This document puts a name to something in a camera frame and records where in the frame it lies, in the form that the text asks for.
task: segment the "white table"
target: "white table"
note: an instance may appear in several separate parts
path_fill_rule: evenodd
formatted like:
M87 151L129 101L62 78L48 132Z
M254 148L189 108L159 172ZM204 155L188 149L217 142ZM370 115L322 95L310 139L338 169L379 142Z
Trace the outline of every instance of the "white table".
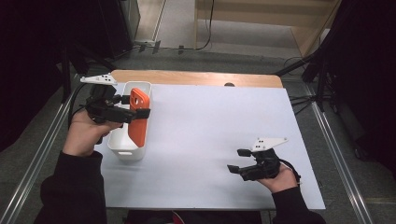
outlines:
M255 181L230 174L227 164L257 137L288 137L275 148L302 176L310 209L324 209L286 90L153 85L146 156L120 161L103 144L106 205L133 209L274 209L271 193Z

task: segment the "floor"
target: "floor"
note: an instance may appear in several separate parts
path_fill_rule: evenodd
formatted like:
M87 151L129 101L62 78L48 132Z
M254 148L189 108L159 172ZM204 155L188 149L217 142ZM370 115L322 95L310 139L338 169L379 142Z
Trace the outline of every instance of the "floor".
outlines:
M143 52L134 50L113 63L119 68L129 69L271 74L300 60L301 56L289 27L225 21L213 21L211 42L205 49L185 51L179 55L174 49L178 49L180 45L184 48L193 47L191 25L193 2L193 0L138 0L142 8L142 22L136 40L147 45L161 41L162 49L156 54L152 49ZM207 23L208 21L199 23L198 47L204 45L207 40L208 31L205 28ZM92 64L90 74L103 74L105 71L102 66ZM307 95L309 87L315 89L315 83L309 84L307 88L307 85L301 81L303 71L303 68L299 68L282 77L282 83L290 96ZM46 137L45 131L50 126L48 118L56 115L61 94L62 90L55 93L39 115L32 120L19 141L0 154L2 214L28 170L35 149L41 148L42 139ZM337 146L368 208L372 222L363 222L357 216L347 194L347 184L340 177L341 172L334 161L328 139L319 125L315 107L309 106L296 118L326 205L326 210L318 212L328 223L395 223L396 182L391 173L375 161L363 162L355 158L352 143L343 123L327 105L325 106L325 118L330 123ZM24 199L26 201L21 210L16 211L20 215L9 223L31 223L36 216L36 212L41 207L41 202L38 200L39 184L53 171L65 134L66 128L62 125L52 143L53 149L49 151L47 159L44 158L43 168L35 177L35 183L29 189L25 189L30 193ZM107 213L108 223L121 223L122 217L126 217L124 209L108 209ZM266 214L263 223L270 223Z

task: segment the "wrist strap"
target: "wrist strap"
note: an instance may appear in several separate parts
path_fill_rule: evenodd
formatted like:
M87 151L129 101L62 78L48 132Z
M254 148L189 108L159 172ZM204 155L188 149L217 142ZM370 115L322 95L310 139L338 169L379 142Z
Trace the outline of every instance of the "wrist strap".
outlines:
M298 184L298 187L300 187L300 179L301 179L301 176L300 176L300 175L297 173L297 171L294 169L293 165L291 165L291 163L288 162L288 161L284 161L284 160L281 160L281 159L279 159L279 161L282 162L282 163L284 163L286 166L288 166L288 167L293 171L294 177L296 178L296 181L297 181L297 184Z

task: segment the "black sleeve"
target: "black sleeve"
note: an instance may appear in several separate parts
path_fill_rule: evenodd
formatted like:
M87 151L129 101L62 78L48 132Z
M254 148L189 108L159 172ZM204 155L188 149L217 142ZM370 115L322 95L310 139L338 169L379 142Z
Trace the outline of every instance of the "black sleeve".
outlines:
M35 223L107 223L102 154L59 155L55 172L41 184L44 204Z
M308 210L298 187L274 193L273 198L276 206L274 224L326 223L321 215Z

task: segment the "person's left hand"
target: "person's left hand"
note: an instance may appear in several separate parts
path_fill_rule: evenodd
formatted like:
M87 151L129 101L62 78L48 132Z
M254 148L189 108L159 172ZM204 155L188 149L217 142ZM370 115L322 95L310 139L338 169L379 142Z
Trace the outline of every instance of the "person's left hand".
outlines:
M72 156L91 156L99 139L121 125L109 121L97 124L90 119L86 110L77 112L72 119L63 152Z

